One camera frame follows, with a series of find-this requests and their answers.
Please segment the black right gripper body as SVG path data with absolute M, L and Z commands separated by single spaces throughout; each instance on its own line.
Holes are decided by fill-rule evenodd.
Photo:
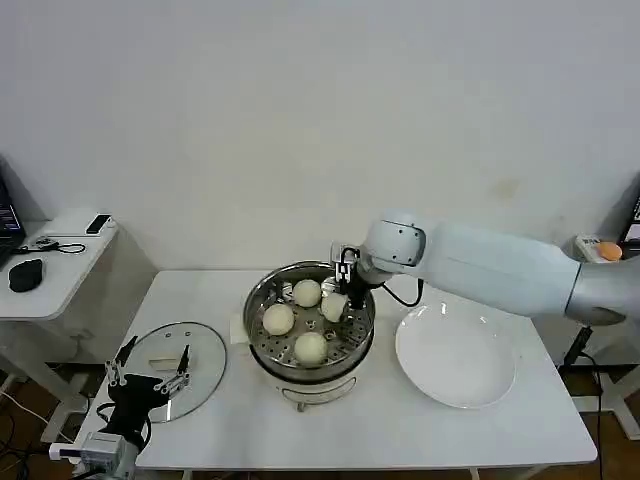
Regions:
M 348 296 L 365 296 L 371 290 L 371 284 L 362 278 L 357 267 L 352 267 L 347 282 Z

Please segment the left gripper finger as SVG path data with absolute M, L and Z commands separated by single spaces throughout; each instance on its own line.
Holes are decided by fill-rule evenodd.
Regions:
M 154 386 L 154 390 L 162 395 L 173 396 L 182 390 L 190 381 L 189 373 L 190 345 L 184 347 L 176 371 L 167 379 Z
M 138 337 L 133 336 L 122 346 L 113 360 L 105 362 L 105 371 L 110 386 L 125 386 L 127 381 L 124 374 L 124 366 L 137 342 Z

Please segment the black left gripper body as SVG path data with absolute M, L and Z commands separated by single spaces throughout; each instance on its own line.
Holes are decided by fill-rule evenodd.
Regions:
M 121 436 L 140 436 L 149 413 L 169 401 L 169 395 L 156 389 L 163 380 L 157 377 L 126 374 L 126 384 L 108 387 L 114 403 L 107 422 L 107 432 Z

